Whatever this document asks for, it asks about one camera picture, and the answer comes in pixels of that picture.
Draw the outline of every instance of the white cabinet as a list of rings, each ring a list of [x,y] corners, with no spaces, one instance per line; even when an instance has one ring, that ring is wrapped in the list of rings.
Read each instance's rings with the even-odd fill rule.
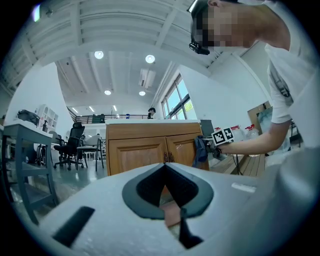
[[[36,114],[40,117],[39,125],[38,125],[38,128],[40,130],[43,129],[43,125],[45,124],[45,121],[47,121],[46,123],[47,132],[56,130],[59,116],[52,109],[50,109],[46,104],[41,105],[39,107],[38,113]]]

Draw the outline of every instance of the floor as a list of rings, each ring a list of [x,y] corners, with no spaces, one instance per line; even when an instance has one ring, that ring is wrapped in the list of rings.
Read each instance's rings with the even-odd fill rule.
[[[12,165],[12,171],[8,173],[8,178],[10,182],[15,182],[15,170],[14,165]],[[52,168],[52,178],[54,182],[55,192],[57,194],[59,202],[63,202],[87,185],[93,183],[96,180],[102,179],[107,176],[107,169],[106,166],[102,168],[101,160],[97,161],[97,172],[96,172],[96,161],[91,159],[87,160],[88,168],[86,168],[85,161],[83,161],[84,168],[79,166],[78,170],[74,164],[71,165],[71,170],[67,170],[67,165],[59,166],[57,165],[56,169]],[[34,187],[37,187],[41,190],[46,192],[48,190],[47,179],[45,176],[35,176],[28,178],[29,184]],[[26,221],[30,222],[30,218],[25,210],[24,204],[21,200],[19,195],[18,189],[11,188],[12,196],[14,199],[14,208],[18,212],[18,214],[25,219]],[[48,204],[40,207],[39,209],[35,210],[35,216],[40,221],[44,216],[46,216],[55,205]]]

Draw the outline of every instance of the gray plastic part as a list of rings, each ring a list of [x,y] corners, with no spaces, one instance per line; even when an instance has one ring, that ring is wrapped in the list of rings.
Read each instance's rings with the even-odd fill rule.
[[[156,164],[95,181],[51,211],[40,228],[52,235],[79,207],[88,206],[95,212],[72,246],[77,255],[267,255],[294,234],[315,206],[319,156],[320,149],[306,149],[266,169],[261,178],[170,163],[205,180],[214,192],[204,213],[186,220],[190,232],[204,240],[190,249],[163,220],[140,218],[122,200],[124,185]],[[233,183],[256,190],[237,189]]]

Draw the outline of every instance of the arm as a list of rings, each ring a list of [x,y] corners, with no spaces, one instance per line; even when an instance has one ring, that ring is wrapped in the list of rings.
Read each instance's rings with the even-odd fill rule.
[[[291,121],[271,123],[269,131],[257,138],[218,146],[223,154],[258,155],[277,150],[284,142]]]

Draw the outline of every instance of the wooden cabinet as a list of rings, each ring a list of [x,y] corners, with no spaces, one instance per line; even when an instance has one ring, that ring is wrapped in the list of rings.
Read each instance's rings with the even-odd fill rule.
[[[166,137],[116,139],[109,141],[110,174],[165,161]]]
[[[191,133],[186,135],[168,136],[166,144],[170,162],[192,166],[196,156],[195,138],[202,133]],[[199,169],[208,170],[208,161],[200,164]]]
[[[195,138],[199,135],[202,135],[199,123],[107,125],[108,176],[163,162],[192,166]],[[208,161],[198,168],[209,170]]]

